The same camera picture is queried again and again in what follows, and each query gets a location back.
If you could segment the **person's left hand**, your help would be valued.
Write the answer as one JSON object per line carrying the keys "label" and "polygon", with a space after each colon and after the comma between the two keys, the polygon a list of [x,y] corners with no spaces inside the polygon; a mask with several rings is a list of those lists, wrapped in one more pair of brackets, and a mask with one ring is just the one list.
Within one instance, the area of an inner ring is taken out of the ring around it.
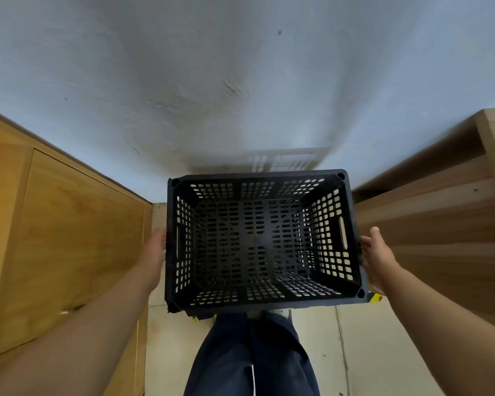
{"label": "person's left hand", "polygon": [[145,241],[135,268],[138,284],[147,294],[159,285],[165,262],[165,253],[154,253],[152,250],[152,235]]}

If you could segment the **person's right hand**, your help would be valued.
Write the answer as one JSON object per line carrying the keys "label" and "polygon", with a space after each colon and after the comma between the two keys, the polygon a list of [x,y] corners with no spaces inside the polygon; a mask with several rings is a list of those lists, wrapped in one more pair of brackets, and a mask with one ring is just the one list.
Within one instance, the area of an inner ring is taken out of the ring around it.
{"label": "person's right hand", "polygon": [[363,266],[369,283],[376,291],[388,296],[400,274],[403,273],[403,269],[396,261],[392,250],[390,254],[375,254],[370,246],[370,236],[361,236]]}

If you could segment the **black perforated plastic crate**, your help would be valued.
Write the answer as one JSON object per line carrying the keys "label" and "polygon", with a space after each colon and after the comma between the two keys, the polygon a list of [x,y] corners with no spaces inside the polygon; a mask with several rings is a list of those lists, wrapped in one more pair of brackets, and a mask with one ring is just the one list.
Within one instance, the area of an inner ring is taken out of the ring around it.
{"label": "black perforated plastic crate", "polygon": [[343,169],[171,178],[166,224],[169,313],[209,318],[372,298]]}

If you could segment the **person's left forearm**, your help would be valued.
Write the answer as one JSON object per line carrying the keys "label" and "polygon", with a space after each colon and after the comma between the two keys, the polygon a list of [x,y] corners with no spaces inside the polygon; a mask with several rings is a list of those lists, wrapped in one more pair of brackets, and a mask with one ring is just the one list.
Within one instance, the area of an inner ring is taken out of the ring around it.
{"label": "person's left forearm", "polygon": [[139,263],[0,372],[0,396],[102,396],[160,280]]}

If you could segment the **person's right forearm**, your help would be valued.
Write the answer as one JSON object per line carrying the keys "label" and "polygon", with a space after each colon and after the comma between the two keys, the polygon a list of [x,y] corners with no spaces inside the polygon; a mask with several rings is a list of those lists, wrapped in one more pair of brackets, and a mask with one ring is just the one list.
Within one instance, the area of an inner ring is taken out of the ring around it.
{"label": "person's right forearm", "polygon": [[378,271],[381,290],[446,396],[495,396],[495,326],[399,265]]}

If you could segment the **brown wood-grain shelf unit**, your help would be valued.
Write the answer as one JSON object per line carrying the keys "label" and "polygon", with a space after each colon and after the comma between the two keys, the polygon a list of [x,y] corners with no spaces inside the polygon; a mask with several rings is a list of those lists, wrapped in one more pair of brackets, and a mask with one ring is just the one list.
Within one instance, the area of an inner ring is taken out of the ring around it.
{"label": "brown wood-grain shelf unit", "polygon": [[495,108],[354,192],[398,262],[495,325]]}

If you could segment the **light wooden cabinet with door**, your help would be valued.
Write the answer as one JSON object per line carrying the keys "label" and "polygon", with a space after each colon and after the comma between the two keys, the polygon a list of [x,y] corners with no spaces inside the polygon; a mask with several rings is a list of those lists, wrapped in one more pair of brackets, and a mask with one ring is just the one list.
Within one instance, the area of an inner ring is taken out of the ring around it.
{"label": "light wooden cabinet with door", "polygon": [[152,206],[0,117],[0,371],[113,286]]}

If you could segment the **dark blue trousers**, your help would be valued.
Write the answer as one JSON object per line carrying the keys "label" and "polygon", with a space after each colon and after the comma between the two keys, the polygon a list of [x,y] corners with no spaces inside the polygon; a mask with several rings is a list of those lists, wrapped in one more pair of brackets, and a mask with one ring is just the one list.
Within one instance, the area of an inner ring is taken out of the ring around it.
{"label": "dark blue trousers", "polygon": [[184,396],[320,396],[292,310],[217,315]]}

